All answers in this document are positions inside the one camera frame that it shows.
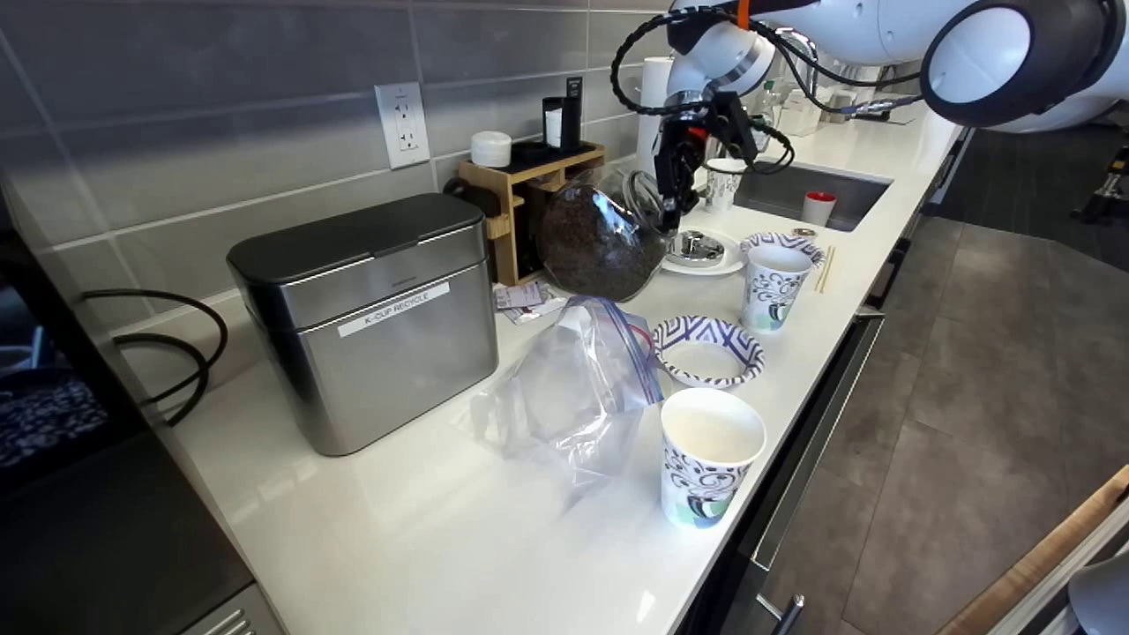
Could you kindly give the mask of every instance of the clear plastic bag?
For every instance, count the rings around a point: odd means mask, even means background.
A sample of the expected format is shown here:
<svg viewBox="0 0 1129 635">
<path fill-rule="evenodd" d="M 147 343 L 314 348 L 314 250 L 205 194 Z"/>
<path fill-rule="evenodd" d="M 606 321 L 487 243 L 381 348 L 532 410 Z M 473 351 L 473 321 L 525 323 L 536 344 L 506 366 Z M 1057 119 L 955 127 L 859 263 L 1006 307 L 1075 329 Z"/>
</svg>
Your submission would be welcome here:
<svg viewBox="0 0 1129 635">
<path fill-rule="evenodd" d="M 469 416 L 496 450 L 561 461 L 576 487 L 590 487 L 622 474 L 660 400 L 645 323 L 585 295 L 473 400 Z"/>
</svg>

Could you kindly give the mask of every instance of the cabinet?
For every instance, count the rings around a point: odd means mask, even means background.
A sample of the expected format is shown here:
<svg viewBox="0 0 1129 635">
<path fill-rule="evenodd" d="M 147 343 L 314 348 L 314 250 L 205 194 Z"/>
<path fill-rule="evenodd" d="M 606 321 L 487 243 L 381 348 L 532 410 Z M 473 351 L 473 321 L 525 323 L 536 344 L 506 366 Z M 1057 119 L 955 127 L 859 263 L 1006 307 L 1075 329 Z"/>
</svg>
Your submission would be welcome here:
<svg viewBox="0 0 1129 635">
<path fill-rule="evenodd" d="M 502 200 L 502 215 L 495 215 L 487 223 L 487 240 L 489 240 L 496 283 L 508 283 L 508 286 L 520 283 L 520 226 L 514 226 L 514 215 L 525 206 L 520 188 L 561 189 L 569 183 L 569 175 L 602 167 L 602 149 L 600 146 L 585 146 L 583 152 L 572 152 L 572 154 L 561 154 L 561 157 L 546 157 L 546 163 L 525 163 L 520 149 L 514 149 L 514 167 L 511 169 L 483 169 L 483 167 L 473 167 L 469 157 L 462 157 L 454 167 L 458 181 L 466 181 L 473 188 L 483 188 L 483 189 L 496 194 L 496 200 Z"/>
<path fill-rule="evenodd" d="M 777 568 L 777 549 L 788 536 L 789 514 L 801 504 L 807 478 L 841 428 L 854 380 L 863 373 L 877 335 L 882 315 L 854 317 L 806 410 L 779 441 L 777 457 L 770 461 L 756 498 L 740 513 L 694 604 L 680 616 L 678 635 L 793 631 L 793 622 L 806 622 L 797 613 L 797 608 L 806 604 L 793 600 L 788 609 L 789 622 L 779 622 L 779 613 L 765 609 L 765 600 L 760 593 Z"/>
</svg>

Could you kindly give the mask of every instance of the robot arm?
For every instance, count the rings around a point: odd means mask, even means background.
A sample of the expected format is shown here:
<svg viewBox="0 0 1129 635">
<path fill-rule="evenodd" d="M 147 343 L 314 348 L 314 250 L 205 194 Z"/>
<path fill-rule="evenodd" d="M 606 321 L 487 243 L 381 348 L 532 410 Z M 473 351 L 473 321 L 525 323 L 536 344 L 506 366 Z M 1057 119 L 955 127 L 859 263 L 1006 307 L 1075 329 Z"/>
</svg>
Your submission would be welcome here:
<svg viewBox="0 0 1129 635">
<path fill-rule="evenodd" d="M 1126 0 L 673 0 L 665 26 L 680 53 L 658 157 L 673 213 L 694 206 L 687 181 L 705 163 L 705 136 L 752 157 L 734 102 L 777 56 L 770 26 L 848 63 L 920 59 L 924 102 L 966 127 L 1075 127 L 1129 90 Z"/>
</svg>

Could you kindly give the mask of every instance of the electrical outlet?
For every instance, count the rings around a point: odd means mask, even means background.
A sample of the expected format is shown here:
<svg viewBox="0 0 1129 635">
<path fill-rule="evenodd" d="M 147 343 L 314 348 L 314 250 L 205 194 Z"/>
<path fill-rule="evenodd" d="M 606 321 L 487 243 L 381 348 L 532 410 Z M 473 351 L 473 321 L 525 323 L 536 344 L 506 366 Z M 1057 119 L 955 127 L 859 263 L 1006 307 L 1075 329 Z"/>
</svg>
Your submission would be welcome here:
<svg viewBox="0 0 1129 635">
<path fill-rule="evenodd" d="M 381 127 L 393 167 L 431 157 L 421 86 L 379 86 Z"/>
</svg>

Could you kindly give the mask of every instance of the gray tile backsplash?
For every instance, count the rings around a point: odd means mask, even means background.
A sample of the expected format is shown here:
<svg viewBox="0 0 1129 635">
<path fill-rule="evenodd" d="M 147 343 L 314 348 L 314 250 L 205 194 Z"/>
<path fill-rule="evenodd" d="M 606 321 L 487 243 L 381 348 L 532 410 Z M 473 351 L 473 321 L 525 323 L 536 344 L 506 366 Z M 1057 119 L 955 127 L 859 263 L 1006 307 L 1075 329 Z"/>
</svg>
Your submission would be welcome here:
<svg viewBox="0 0 1129 635">
<path fill-rule="evenodd" d="M 59 146 L 40 134 L 0 136 L 0 169 L 11 181 L 11 197 L 30 213 L 34 233 L 30 243 L 72 243 L 106 229 L 80 175 L 68 169 Z"/>
<path fill-rule="evenodd" d="M 422 189 L 434 189 L 427 167 L 404 174 L 373 174 L 351 183 L 260 200 L 240 213 L 126 233 L 120 237 L 120 250 L 126 263 L 137 273 L 142 286 L 213 295 L 233 286 L 227 250 L 240 240 Z"/>
<path fill-rule="evenodd" d="M 14 67 L 8 56 L 0 56 L 0 129 L 30 129 L 40 127 L 40 112 L 30 99 L 30 90 L 21 88 Z"/>
<path fill-rule="evenodd" d="M 540 99 L 561 95 L 572 75 L 585 76 L 585 142 L 630 154 L 636 115 L 609 95 L 606 59 L 665 8 L 11 0 L 0 169 L 40 248 L 77 286 L 208 295 L 233 286 L 227 250 L 245 237 L 436 189 L 473 129 L 540 136 Z M 422 88 L 434 157 L 413 169 L 387 169 L 369 88 L 393 82 Z M 126 323 L 147 307 L 99 307 L 99 317 Z"/>
<path fill-rule="evenodd" d="M 415 9 L 422 82 L 585 67 L 590 17 L 554 9 Z"/>
<path fill-rule="evenodd" d="M 221 110 L 415 76 L 404 8 L 0 8 L 48 112 Z"/>
<path fill-rule="evenodd" d="M 113 240 L 77 243 L 40 253 L 48 276 L 64 276 L 64 290 L 131 290 L 135 280 Z M 85 310 L 97 329 L 120 329 L 147 317 L 147 300 L 92 300 Z"/>
<path fill-rule="evenodd" d="M 368 95 L 64 136 L 113 229 L 387 167 Z"/>
</svg>

